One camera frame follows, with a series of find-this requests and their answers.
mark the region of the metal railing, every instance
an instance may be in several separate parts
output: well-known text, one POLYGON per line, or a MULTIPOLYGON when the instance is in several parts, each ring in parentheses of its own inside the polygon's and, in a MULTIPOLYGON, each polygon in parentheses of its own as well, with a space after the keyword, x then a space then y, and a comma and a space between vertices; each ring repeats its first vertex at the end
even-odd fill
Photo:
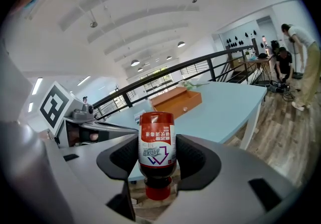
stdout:
POLYGON ((141 98, 139 98, 139 99, 137 99, 135 101, 131 101, 129 96, 128 96, 128 94, 127 94, 130 91, 133 91, 134 89, 136 89, 136 88, 138 88, 140 86, 143 86, 143 85, 145 85, 145 84, 147 84, 149 82, 152 82, 152 81, 154 81, 154 80, 156 80, 158 78, 166 76, 166 75, 168 75, 170 73, 173 73, 175 71, 180 71, 182 69, 187 69, 190 66, 194 66, 195 69, 197 68, 196 66, 199 66, 199 70, 196 70, 196 73, 194 75, 191 75, 191 76, 185 78, 185 80, 194 78, 194 77, 196 77, 198 75, 201 75, 201 74, 204 74, 206 72, 210 72, 211 79, 209 81, 219 81, 219 80, 220 81, 224 81, 229 72, 234 71, 234 70, 240 68, 241 66, 244 66, 245 73, 246 73, 245 79, 248 81, 249 73, 247 71, 247 63, 246 63, 246 57, 245 57, 245 54, 244 54, 244 50, 247 50, 249 48, 253 48, 253 46, 243 46, 243 47, 237 48, 237 50, 230 49, 230 50, 225 50, 225 51, 221 51, 221 52, 217 52, 217 53, 204 55, 204 56, 201 56, 201 57, 198 57, 198 58, 195 58, 195 59, 192 59, 192 60, 177 64, 175 66, 172 66, 170 68, 167 68, 165 70, 157 72, 157 73, 155 73, 155 74, 153 74, 151 76, 148 76, 148 77, 146 77, 144 79, 138 80, 138 81, 136 81, 136 82, 134 82, 134 83, 132 83, 132 84, 130 84, 130 85, 118 90, 118 91, 116 91, 115 93, 113 93, 113 94, 101 99, 100 101, 94 103, 94 105, 93 105, 94 109, 97 109, 97 108, 105 105, 106 103, 114 100, 114 98, 117 98, 119 96, 122 96, 122 98, 123 98, 123 100, 125 102, 124 106, 122 106, 122 107, 120 107, 118 109, 112 110, 112 111, 102 115, 101 117, 98 118, 98 120, 105 119, 107 116, 109 116, 109 115, 111 115, 111 114, 113 114, 113 113, 115 113, 117 111, 125 109, 126 107, 132 107, 134 104, 136 104, 136 103, 138 103, 138 102, 140 102, 142 100, 148 99, 149 97, 153 96, 154 94, 157 94, 157 93, 159 93, 159 92, 161 92, 161 91, 163 91, 165 89, 168 89, 170 87, 173 87, 173 86, 177 85, 178 82, 173 82, 172 84, 170 84, 170 85, 168 85, 166 87, 163 87, 163 88, 161 88, 161 89, 159 89, 159 90, 157 90, 157 91, 155 91, 153 93, 147 94, 147 95, 145 95, 145 96, 143 96, 143 97, 141 97, 141 98), (231 59, 232 58, 231 54, 233 52, 235 52, 235 51, 241 51, 242 52, 242 56, 238 57, 238 58, 235 58, 235 59, 231 59), (213 66, 212 59, 216 58, 216 57, 219 57, 219 56, 222 56, 222 55, 229 55, 229 57, 228 57, 229 60, 224 62, 224 63, 221 63, 221 64, 218 64, 216 66, 213 66), (238 66, 236 66, 236 67, 230 68, 230 64, 233 61, 235 61, 237 59, 240 59, 240 58, 243 58, 243 62, 241 64, 239 64, 238 66), (226 71, 224 71, 223 73, 221 73, 218 76, 215 76, 214 69, 218 68, 220 66, 226 66, 227 64, 228 64, 228 67, 225 67, 226 71))

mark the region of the bottle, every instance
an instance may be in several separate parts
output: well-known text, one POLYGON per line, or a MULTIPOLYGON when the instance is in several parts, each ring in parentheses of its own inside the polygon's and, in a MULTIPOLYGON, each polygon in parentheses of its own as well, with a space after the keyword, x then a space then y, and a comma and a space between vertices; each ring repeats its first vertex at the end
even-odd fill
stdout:
POLYGON ((153 111, 143 113, 139 121, 138 161, 146 177, 146 194, 164 200, 171 193, 171 175, 176 169, 176 135, 174 116, 153 111))

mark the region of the red bottle cap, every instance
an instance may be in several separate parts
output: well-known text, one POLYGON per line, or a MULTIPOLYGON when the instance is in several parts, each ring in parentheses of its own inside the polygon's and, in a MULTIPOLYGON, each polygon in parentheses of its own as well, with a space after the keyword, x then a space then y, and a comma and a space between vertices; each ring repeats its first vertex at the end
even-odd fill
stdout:
POLYGON ((169 197, 169 195, 171 194, 172 178, 169 177, 169 180, 170 180, 169 185, 164 188, 152 188, 145 185, 147 197, 155 201, 165 200, 167 197, 169 197))

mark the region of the ceiling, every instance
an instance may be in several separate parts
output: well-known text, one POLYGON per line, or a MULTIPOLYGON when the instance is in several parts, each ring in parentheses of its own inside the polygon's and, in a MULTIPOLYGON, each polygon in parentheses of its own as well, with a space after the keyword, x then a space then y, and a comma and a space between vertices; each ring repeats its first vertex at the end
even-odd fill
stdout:
POLYGON ((28 77, 96 75, 124 86, 145 63, 179 58, 202 37, 284 0, 192 1, 38 0, 9 23, 6 46, 28 77), (179 41, 186 46, 178 48, 179 41), (134 59, 139 66, 131 67, 134 59))
POLYGON ((177 48, 179 41, 188 47, 208 34, 210 9, 217 3, 220 0, 39 0, 27 18, 86 47, 93 57, 104 55, 126 69, 133 59, 144 63, 165 50, 178 55, 185 50, 177 48), (96 28, 90 27, 93 21, 96 28))

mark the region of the wooden box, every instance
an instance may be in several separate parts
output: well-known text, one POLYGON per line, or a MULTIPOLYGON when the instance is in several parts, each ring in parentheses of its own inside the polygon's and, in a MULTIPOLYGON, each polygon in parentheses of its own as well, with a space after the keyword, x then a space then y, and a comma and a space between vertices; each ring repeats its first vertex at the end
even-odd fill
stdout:
POLYGON ((176 87, 150 100, 155 111, 172 113, 174 119, 202 103, 201 93, 187 91, 186 87, 176 87))

